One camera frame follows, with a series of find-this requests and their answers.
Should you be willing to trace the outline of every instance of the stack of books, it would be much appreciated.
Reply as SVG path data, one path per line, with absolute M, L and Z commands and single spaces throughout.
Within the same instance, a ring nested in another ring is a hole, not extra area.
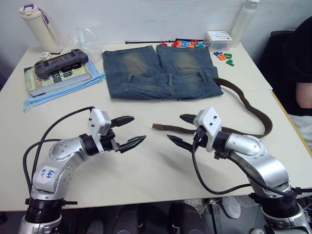
M 24 68 L 24 75 L 26 90 L 33 98 L 91 79 L 88 67 L 82 63 L 53 72 L 48 79 L 40 79 L 35 73 L 35 67 Z

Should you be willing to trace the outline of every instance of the denim jeans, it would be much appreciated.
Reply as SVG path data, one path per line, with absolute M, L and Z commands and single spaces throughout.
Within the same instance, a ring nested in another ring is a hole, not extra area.
M 223 94 L 207 48 L 158 45 L 105 51 L 104 70 L 111 98 L 199 99 Z

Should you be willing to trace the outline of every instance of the handwritten label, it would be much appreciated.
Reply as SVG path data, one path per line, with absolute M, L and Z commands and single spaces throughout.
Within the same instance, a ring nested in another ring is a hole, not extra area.
M 37 182 L 41 184 L 46 184 L 50 182 L 51 180 L 53 180 L 57 171 L 57 168 L 44 166 L 37 176 Z

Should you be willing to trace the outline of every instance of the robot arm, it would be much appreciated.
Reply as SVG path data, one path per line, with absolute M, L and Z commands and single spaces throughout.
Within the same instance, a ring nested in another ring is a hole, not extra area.
M 75 169 L 92 155 L 115 150 L 124 153 L 139 145 L 146 136 L 138 136 L 120 145 L 112 130 L 134 118 L 125 116 L 110 120 L 106 112 L 92 109 L 88 126 L 91 135 L 83 134 L 54 144 L 47 159 L 38 166 L 31 188 L 26 215 L 22 218 L 19 234 L 58 233 L 62 206 Z
M 193 145 L 168 136 L 171 141 L 192 154 L 198 146 L 202 146 L 208 152 L 215 151 L 216 159 L 234 162 L 247 175 L 255 192 L 251 197 L 262 206 L 264 217 L 274 232 L 298 228 L 304 230 L 302 233 L 312 234 L 303 209 L 296 203 L 296 194 L 292 191 L 286 168 L 270 155 L 260 139 L 222 132 L 221 119 L 213 107 L 200 111 L 197 116 L 180 117 L 197 127 Z

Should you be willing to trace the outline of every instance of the belt loop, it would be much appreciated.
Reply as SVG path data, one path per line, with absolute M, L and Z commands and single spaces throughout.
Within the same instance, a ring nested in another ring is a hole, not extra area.
M 168 74 L 168 85 L 172 85 L 172 73 Z
M 200 75 L 202 81 L 206 81 L 206 77 L 202 71 L 199 71 L 199 75 Z
M 127 82 L 131 83 L 131 79 L 132 79 L 133 75 L 129 74 L 128 75 L 128 79 L 127 79 Z

